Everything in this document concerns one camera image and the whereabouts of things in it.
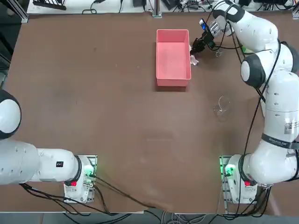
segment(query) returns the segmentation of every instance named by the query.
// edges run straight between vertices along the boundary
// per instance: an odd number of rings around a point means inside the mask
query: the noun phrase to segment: brown tabletop
[[[280,40],[299,49],[298,23],[291,13],[259,15],[277,25]],[[186,28],[192,42],[201,36],[201,17],[207,14],[31,18],[21,27],[6,84],[22,108],[21,127],[13,138],[36,147],[96,154],[98,175],[161,209],[215,213],[219,155],[243,152],[258,98],[241,80],[234,50],[218,58],[208,49],[202,52],[186,91],[156,88],[156,30]],[[223,46],[233,46],[231,38]],[[231,116],[224,122],[213,112],[222,95],[231,101]],[[262,131],[259,111],[248,152]],[[63,195],[62,184],[33,185]],[[268,212],[297,215],[298,187],[298,182],[275,185]],[[145,209],[104,187],[102,191],[111,211]],[[5,202],[1,211],[62,211],[17,185],[1,186],[0,195]],[[93,206],[102,209],[98,198]]]

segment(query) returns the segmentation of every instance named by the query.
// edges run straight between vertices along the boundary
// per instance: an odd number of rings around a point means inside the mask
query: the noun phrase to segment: white robotic arm
[[[233,202],[250,203],[256,194],[257,183],[274,184],[298,176],[296,149],[299,148],[293,141],[299,134],[299,78],[294,73],[298,69],[299,56],[294,48],[279,42],[278,30],[273,23],[228,0],[214,3],[213,17],[221,30],[228,21],[241,44],[255,53],[246,57],[241,65],[241,77],[246,84],[259,89],[272,72],[264,93],[262,140],[253,154],[244,158],[233,155],[227,165]]]
[[[63,149],[36,148],[9,140],[21,123],[17,100],[0,90],[0,185],[26,182],[63,182],[64,195],[81,203],[90,198],[95,166],[84,155]]]

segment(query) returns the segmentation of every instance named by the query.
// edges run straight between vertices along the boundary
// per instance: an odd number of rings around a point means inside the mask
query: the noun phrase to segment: pink container
[[[158,86],[187,86],[191,79],[189,31],[187,29],[157,30]]]

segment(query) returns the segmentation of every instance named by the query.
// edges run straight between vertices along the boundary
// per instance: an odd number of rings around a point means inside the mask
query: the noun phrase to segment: barcode label
[[[285,123],[285,134],[292,134],[293,129],[297,127],[299,127],[298,121]]]

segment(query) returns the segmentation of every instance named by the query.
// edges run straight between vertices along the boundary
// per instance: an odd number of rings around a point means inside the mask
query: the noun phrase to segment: clear plastic cup
[[[218,100],[218,105],[213,107],[214,114],[220,121],[225,121],[230,109],[230,100],[226,96],[221,96]]]

